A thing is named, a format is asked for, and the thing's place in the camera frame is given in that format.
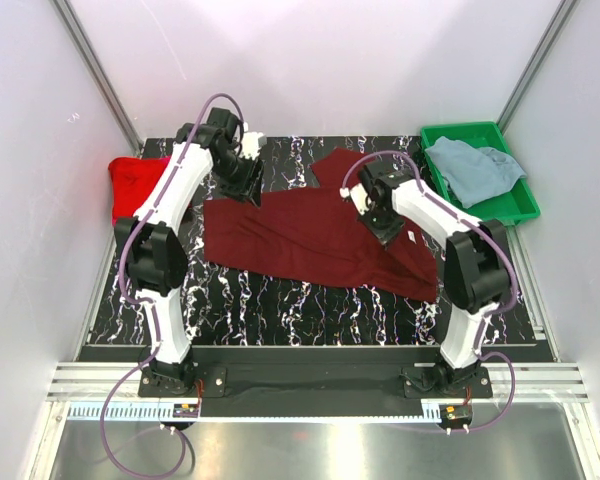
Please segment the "dark red t-shirt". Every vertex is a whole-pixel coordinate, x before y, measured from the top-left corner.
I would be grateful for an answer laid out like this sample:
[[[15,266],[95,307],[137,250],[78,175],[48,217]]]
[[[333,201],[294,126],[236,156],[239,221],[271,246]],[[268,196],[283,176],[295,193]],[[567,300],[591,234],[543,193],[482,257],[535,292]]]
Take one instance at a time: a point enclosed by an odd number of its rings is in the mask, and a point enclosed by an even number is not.
[[[432,302],[437,265],[421,229],[406,220],[387,247],[339,193],[361,154],[337,148],[311,169],[319,184],[265,193],[255,207],[231,199],[203,207],[204,257],[221,266],[328,287],[372,286]]]

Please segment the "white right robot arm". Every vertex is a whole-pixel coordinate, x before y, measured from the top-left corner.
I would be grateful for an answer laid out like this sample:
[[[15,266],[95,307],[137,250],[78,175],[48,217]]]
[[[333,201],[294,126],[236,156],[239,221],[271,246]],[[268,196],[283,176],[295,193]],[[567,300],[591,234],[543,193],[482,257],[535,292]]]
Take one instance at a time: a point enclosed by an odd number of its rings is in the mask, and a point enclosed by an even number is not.
[[[447,333],[434,365],[405,381],[419,394],[462,395],[478,375],[492,317],[517,300],[506,229],[498,220],[482,221],[461,211],[418,174],[392,171],[383,160],[366,163],[357,177],[348,196],[384,248],[411,220],[444,249],[443,287],[451,302]]]

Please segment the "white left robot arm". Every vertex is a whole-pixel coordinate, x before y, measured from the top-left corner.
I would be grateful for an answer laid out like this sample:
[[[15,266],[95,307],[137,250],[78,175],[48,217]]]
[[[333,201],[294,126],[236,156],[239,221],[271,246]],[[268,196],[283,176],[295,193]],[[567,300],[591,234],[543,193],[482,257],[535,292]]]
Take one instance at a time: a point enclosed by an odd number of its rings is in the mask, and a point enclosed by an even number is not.
[[[201,382],[185,333],[181,291],[189,268],[178,238],[185,212],[198,187],[214,176],[225,197],[258,206],[267,143],[227,109],[214,107],[200,123],[177,132],[171,158],[148,198],[114,226],[121,295],[142,306],[151,339],[140,363],[142,382],[176,396],[197,392]]]

